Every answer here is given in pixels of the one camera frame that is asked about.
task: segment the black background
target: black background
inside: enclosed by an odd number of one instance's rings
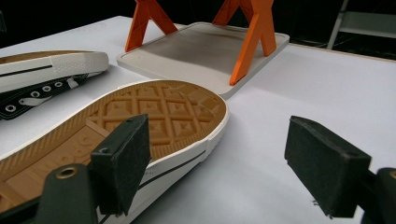
[[[276,32],[290,42],[326,48],[343,0],[275,0]],[[211,22],[223,0],[158,0],[175,23]],[[347,10],[396,14],[396,0],[349,0]],[[134,0],[0,0],[7,31],[0,32],[0,48],[77,28],[115,16],[132,17]],[[238,10],[230,25],[248,27]],[[396,60],[391,38],[339,34],[333,49]]]

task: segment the black stripe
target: black stripe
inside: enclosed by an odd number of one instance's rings
[[[160,175],[156,175],[156,176],[152,177],[150,180],[148,180],[148,181],[146,181],[145,183],[141,184],[141,185],[139,186],[139,189],[142,189],[143,187],[145,187],[147,184],[151,183],[152,181],[154,181],[154,180],[156,180],[156,179],[158,179],[158,178],[160,178],[160,177],[162,177],[162,176],[164,176],[164,175],[167,175],[167,174],[169,174],[169,173],[171,173],[171,172],[177,170],[178,168],[180,168],[180,167],[182,167],[182,166],[184,166],[184,165],[186,165],[186,164],[188,164],[188,163],[190,163],[190,162],[196,160],[198,157],[200,157],[200,156],[201,156],[202,154],[204,154],[204,153],[205,153],[205,150],[204,150],[203,152],[201,152],[200,154],[198,154],[198,156],[196,156],[196,157],[194,157],[194,158],[192,158],[192,159],[190,159],[190,160],[188,160],[188,161],[185,161],[185,162],[181,163],[180,165],[175,166],[174,168],[169,169],[169,170],[163,172],[163,173],[160,174]]]
[[[51,68],[51,67],[52,67],[52,65],[46,65],[46,66],[42,66],[42,67],[31,68],[31,69],[21,70],[21,71],[17,71],[17,72],[12,72],[12,73],[4,73],[4,74],[1,74],[0,77],[9,77],[9,76],[13,76],[13,75],[21,74],[21,73],[33,72],[33,71],[47,69],[47,68]]]
[[[162,177],[162,176],[164,176],[164,175],[167,175],[167,174],[169,174],[169,173],[171,173],[171,172],[174,172],[174,171],[177,170],[178,168],[180,168],[180,167],[182,167],[182,166],[185,166],[185,165],[189,164],[189,163],[192,162],[192,161],[195,161],[197,158],[199,158],[200,156],[202,156],[205,152],[206,152],[206,150],[204,150],[203,152],[201,152],[200,154],[198,154],[198,155],[195,156],[194,158],[192,158],[192,159],[190,159],[190,160],[188,160],[188,161],[185,161],[185,162],[181,163],[180,165],[175,166],[174,168],[169,169],[169,170],[163,172],[163,173],[160,174],[160,175],[156,175],[156,176],[152,177],[150,180],[148,180],[148,181],[146,181],[145,183],[141,184],[141,185],[139,186],[139,189],[142,189],[143,187],[145,187],[147,184],[151,183],[152,181],[154,181],[154,180],[156,180],[156,179],[158,179],[158,178],[160,178],[160,177]],[[109,217],[110,217],[110,215],[106,215],[104,218],[102,218],[102,220],[99,222],[99,224],[105,223],[106,220],[107,220]]]
[[[106,220],[110,217],[110,215],[106,215],[102,220],[100,220],[99,224],[103,224],[106,222]]]

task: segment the white tray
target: white tray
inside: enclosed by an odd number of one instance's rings
[[[200,85],[227,100],[289,44],[288,35],[276,33],[276,51],[264,57],[259,43],[247,75],[231,86],[230,78],[247,30],[207,22],[192,23],[120,54],[117,63],[145,77]]]

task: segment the shoe sole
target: shoe sole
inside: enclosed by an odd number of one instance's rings
[[[76,162],[88,164],[92,150],[121,122],[139,114],[148,114],[152,161],[130,215],[102,219],[132,221],[210,154],[229,118],[224,100],[195,84],[154,80],[122,87],[0,161],[0,212],[40,196],[45,177],[53,169]]]

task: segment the white rubber midsole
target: white rubber midsole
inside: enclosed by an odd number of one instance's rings
[[[0,93],[32,86],[61,77],[98,75],[108,68],[104,52],[52,55],[0,65]]]

